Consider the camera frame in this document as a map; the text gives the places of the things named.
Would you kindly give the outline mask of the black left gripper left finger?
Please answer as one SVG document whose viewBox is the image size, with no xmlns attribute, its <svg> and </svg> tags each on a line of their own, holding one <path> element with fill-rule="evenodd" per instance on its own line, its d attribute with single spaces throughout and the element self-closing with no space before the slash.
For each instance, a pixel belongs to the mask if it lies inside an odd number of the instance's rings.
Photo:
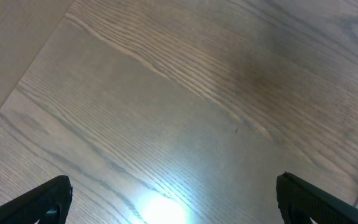
<svg viewBox="0 0 358 224">
<path fill-rule="evenodd" d="M 73 198 L 67 175 L 59 175 L 0 206 L 0 224 L 65 224 Z"/>
</svg>

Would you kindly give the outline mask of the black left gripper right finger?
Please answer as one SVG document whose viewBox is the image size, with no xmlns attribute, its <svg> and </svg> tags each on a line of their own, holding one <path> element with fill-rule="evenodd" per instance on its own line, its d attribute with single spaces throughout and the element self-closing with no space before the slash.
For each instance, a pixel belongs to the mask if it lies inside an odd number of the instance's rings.
<svg viewBox="0 0 358 224">
<path fill-rule="evenodd" d="M 277 177 L 277 202 L 285 224 L 358 224 L 358 209 L 296 175 Z"/>
</svg>

